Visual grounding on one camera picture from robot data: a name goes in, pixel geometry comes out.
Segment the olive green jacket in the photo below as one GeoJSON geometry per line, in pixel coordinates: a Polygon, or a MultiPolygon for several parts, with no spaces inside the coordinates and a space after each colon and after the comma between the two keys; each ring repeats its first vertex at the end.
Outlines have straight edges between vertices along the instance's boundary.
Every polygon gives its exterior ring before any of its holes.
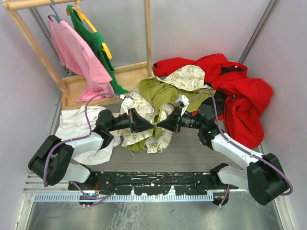
{"type": "MultiPolygon", "coordinates": [[[[158,77],[144,79],[128,93],[133,99],[130,108],[135,108],[141,117],[155,125],[174,111],[175,100],[181,94],[190,100],[187,111],[197,111],[201,103],[215,93],[204,79],[205,72],[195,65],[186,65],[163,80],[158,77]]],[[[171,131],[159,127],[135,134],[126,128],[117,134],[123,136],[122,147],[134,152],[147,150],[148,154],[163,152],[173,135],[171,131]]]]}

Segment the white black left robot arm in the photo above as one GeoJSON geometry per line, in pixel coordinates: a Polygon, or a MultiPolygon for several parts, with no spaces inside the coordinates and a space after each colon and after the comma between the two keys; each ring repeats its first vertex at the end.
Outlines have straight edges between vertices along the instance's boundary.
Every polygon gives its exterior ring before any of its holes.
{"type": "Polygon", "coordinates": [[[48,136],[28,163],[28,169],[43,179],[44,186],[53,186],[63,179],[79,182],[85,190],[94,188],[96,178],[84,166],[72,166],[71,158],[88,151],[107,148],[114,139],[112,131],[130,129],[140,133],[154,128],[141,117],[135,108],[114,117],[111,111],[98,114],[93,131],[83,137],[61,140],[55,135],[48,136]]]}

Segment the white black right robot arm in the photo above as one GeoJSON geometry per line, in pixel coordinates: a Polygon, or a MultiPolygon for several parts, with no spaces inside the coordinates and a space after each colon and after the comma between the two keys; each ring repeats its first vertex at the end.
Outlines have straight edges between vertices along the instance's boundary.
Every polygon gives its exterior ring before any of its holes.
{"type": "Polygon", "coordinates": [[[293,192],[293,186],[274,154],[263,155],[236,142],[220,129],[215,119],[216,110],[202,104],[196,115],[182,113],[178,107],[157,125],[174,133],[178,133],[181,128],[197,129],[198,138],[204,146],[225,155],[240,166],[240,169],[234,169],[227,164],[220,164],[212,169],[210,182],[214,188],[234,185],[249,191],[261,205],[293,192]]]}

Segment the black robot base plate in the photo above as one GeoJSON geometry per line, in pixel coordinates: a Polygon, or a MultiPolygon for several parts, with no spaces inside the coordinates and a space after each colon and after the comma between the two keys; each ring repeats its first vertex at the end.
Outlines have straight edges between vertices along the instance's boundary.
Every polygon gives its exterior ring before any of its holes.
{"type": "Polygon", "coordinates": [[[227,185],[217,182],[209,172],[91,172],[85,183],[77,183],[83,191],[94,190],[100,195],[138,196],[167,195],[173,188],[175,195],[205,195],[214,189],[225,190],[227,185]]]}

